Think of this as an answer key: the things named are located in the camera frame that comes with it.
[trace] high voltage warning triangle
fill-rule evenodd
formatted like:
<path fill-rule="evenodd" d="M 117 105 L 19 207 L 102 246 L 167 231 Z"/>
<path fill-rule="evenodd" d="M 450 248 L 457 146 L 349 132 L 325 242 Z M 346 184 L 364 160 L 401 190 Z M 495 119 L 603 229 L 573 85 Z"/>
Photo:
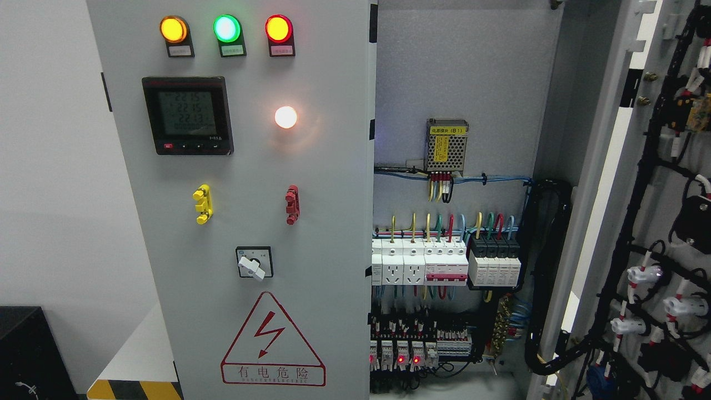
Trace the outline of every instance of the high voltage warning triangle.
<path fill-rule="evenodd" d="M 326 385 L 326 366 L 271 292 L 257 298 L 221 367 L 226 384 Z"/>

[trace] electrical control cabinet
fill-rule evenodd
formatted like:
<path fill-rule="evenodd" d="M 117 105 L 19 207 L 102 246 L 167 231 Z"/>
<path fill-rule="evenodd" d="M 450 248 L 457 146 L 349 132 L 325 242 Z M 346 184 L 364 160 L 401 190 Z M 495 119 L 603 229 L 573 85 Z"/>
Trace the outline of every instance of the electrical control cabinet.
<path fill-rule="evenodd" d="M 343 360 L 368 348 L 370 5 L 88 1 L 186 400 L 368 397 L 365 365 Z M 275 15 L 287 20 L 265 31 Z M 186 28 L 192 56 L 169 57 Z M 249 52 L 224 57 L 235 43 Z M 272 57 L 279 46 L 298 51 Z M 268 266 L 238 267 L 235 249 L 265 246 Z M 240 277 L 250 271 L 261 281 Z"/>
<path fill-rule="evenodd" d="M 374 3 L 88 0 L 186 400 L 366 399 L 369 373 L 482 361 L 522 397 L 551 391 L 520 359 L 516 221 L 533 179 L 564 177 L 560 262 L 584 263 L 653 4 Z"/>

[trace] white connector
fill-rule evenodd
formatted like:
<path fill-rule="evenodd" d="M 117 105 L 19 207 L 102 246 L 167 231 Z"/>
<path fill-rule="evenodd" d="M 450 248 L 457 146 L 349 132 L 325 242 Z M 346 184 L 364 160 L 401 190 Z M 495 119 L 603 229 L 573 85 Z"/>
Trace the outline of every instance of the white connector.
<path fill-rule="evenodd" d="M 641 266 L 636 266 L 627 270 L 627 279 L 629 279 L 630 283 L 635 284 L 656 283 L 661 279 L 662 274 L 664 272 L 659 268 L 659 265 L 652 265 L 644 270 L 642 270 Z"/>
<path fill-rule="evenodd" d="M 664 311 L 673 316 L 696 315 L 703 317 L 709 312 L 708 302 L 702 298 L 666 298 L 662 300 Z"/>
<path fill-rule="evenodd" d="M 610 321 L 610 325 L 612 325 L 612 332 L 618 335 L 643 334 L 647 331 L 647 324 L 641 318 L 625 318 L 624 320 L 615 318 Z"/>

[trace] meter display screen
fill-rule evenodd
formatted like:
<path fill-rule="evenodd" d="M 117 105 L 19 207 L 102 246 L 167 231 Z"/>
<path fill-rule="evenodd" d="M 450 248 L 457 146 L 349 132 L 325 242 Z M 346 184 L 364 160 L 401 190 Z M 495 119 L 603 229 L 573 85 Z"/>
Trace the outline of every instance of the meter display screen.
<path fill-rule="evenodd" d="M 165 134 L 217 136 L 210 92 L 158 92 Z"/>
<path fill-rule="evenodd" d="M 142 83 L 156 153 L 232 154 L 224 77 L 148 76 Z"/>

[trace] yellow and black hazard tape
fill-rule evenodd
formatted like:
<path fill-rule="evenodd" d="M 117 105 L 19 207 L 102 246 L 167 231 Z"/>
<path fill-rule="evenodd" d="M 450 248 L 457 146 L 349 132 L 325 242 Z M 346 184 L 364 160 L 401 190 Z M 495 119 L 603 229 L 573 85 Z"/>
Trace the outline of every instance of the yellow and black hazard tape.
<path fill-rule="evenodd" d="M 183 400 L 178 382 L 99 379 L 87 392 L 89 400 Z"/>

